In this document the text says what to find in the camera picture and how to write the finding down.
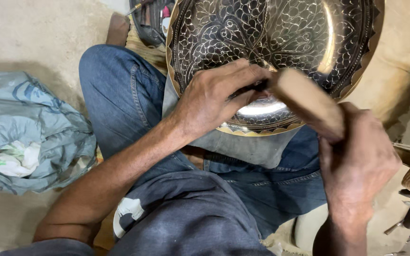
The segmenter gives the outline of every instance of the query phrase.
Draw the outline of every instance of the paisley pattern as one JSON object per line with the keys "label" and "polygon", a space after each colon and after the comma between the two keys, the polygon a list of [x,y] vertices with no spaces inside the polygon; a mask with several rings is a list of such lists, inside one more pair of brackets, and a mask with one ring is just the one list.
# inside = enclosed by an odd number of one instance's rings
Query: paisley pattern
{"label": "paisley pattern", "polygon": [[[375,10],[371,0],[182,0],[176,8],[169,48],[178,93],[197,71],[247,58],[301,69],[333,97],[360,68]],[[299,122],[270,96],[222,126],[246,133]]]}

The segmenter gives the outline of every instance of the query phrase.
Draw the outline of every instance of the man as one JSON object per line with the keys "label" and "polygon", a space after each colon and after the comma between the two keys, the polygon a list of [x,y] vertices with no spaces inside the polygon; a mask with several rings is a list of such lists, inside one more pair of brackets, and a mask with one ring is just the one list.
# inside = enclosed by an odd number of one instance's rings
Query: man
{"label": "man", "polygon": [[109,255],[272,255],[260,239],[323,204],[324,195],[329,217],[314,255],[366,255],[372,200],[401,164],[370,111],[341,104],[348,134],[340,146],[302,128],[278,168],[215,158],[198,170],[179,149],[257,99],[256,91],[227,97],[270,79],[268,70],[240,59],[199,71],[161,120],[165,77],[134,52],[93,46],[79,69],[105,161],[62,193],[33,244],[0,255],[93,255],[101,221],[123,197],[143,210],[128,216]]}

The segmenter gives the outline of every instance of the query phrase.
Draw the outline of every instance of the jeans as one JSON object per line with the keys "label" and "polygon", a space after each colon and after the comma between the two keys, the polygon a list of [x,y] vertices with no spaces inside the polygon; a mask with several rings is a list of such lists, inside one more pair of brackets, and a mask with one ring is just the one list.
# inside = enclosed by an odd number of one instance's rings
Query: jeans
{"label": "jeans", "polygon": [[[161,120],[166,78],[133,51],[93,46],[80,60],[79,74],[89,119],[105,160]],[[274,169],[210,154],[204,171],[217,173],[230,184],[265,239],[282,223],[326,203],[317,148],[316,133],[304,126]],[[180,151],[174,152],[143,174],[134,188],[159,175],[187,170],[197,168]]]}

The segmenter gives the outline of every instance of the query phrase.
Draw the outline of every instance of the dusty floor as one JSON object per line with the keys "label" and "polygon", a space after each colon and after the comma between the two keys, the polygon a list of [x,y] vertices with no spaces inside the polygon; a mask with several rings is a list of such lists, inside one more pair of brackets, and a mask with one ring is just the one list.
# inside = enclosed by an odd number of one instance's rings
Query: dusty floor
{"label": "dusty floor", "polygon": [[[127,8],[125,1],[101,2],[119,10]],[[393,0],[395,2],[399,4],[402,0]],[[0,0],[0,71],[27,71],[40,78],[61,99],[86,113],[78,81],[78,61],[88,47],[105,42],[112,12],[98,0]],[[405,130],[403,142],[410,143],[410,110],[399,121]],[[57,196],[55,191],[24,196],[0,193],[0,251],[29,244],[37,223]],[[389,199],[395,200],[395,196],[393,188],[383,196],[382,207],[387,206]],[[398,218],[390,212],[391,208],[386,208],[389,218]],[[370,235],[379,235],[385,225],[375,225]],[[392,242],[384,243],[374,246],[393,246]],[[403,243],[397,241],[395,247]],[[405,250],[410,255],[410,243]]]}

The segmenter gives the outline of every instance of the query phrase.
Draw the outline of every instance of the plastic bag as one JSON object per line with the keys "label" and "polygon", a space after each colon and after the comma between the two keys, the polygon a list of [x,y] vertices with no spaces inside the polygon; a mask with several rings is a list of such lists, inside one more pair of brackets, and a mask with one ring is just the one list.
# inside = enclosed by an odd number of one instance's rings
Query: plastic bag
{"label": "plastic bag", "polygon": [[[43,192],[64,187],[95,162],[96,138],[82,114],[27,73],[0,72],[0,151],[9,145],[28,149],[34,142],[40,144],[37,159],[20,161],[16,152],[0,155],[0,160],[12,156],[20,166],[35,169],[23,178],[0,172],[0,190],[21,195],[27,190]],[[80,169],[67,171],[72,162],[80,162]]]}

